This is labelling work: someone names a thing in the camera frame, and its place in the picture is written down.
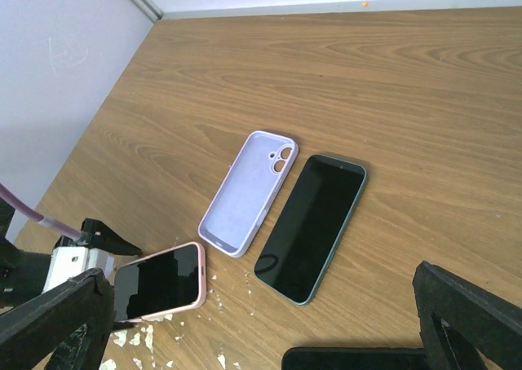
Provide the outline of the lavender phone case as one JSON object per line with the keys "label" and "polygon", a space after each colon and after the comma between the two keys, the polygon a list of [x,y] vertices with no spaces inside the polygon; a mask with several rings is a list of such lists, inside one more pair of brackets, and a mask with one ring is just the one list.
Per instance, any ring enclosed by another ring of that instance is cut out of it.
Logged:
{"label": "lavender phone case", "polygon": [[299,153],[290,137],[251,133],[198,227],[199,236],[233,258],[250,247]]}

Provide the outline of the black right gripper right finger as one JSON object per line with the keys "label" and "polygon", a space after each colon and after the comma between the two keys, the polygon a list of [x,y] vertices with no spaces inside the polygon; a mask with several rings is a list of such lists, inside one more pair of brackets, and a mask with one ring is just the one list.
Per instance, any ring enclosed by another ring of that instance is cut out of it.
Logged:
{"label": "black right gripper right finger", "polygon": [[422,262],[413,278],[420,337],[432,369],[521,368],[521,308],[444,268]]}

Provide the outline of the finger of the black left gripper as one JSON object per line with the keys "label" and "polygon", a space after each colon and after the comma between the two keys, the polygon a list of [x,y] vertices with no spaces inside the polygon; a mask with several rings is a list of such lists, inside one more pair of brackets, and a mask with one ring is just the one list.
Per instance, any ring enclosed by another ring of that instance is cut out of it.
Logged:
{"label": "finger of the black left gripper", "polygon": [[100,220],[86,218],[82,223],[79,245],[88,249],[101,249],[119,256],[140,256],[143,250],[124,240]]}

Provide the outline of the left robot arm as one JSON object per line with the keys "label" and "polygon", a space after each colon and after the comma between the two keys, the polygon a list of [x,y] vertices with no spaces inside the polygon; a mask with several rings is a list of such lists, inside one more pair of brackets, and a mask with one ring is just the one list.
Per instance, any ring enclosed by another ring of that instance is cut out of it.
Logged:
{"label": "left robot arm", "polygon": [[98,219],[84,219],[81,233],[79,240],[61,236],[49,254],[18,249],[1,234],[1,307],[20,306],[92,268],[110,276],[115,255],[143,254]]}

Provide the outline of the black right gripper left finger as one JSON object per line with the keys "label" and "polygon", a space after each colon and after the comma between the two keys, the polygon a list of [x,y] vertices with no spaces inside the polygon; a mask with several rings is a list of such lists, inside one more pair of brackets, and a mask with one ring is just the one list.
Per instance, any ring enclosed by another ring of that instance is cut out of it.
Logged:
{"label": "black right gripper left finger", "polygon": [[1,368],[97,369],[114,323],[114,291],[93,268],[1,315]]}

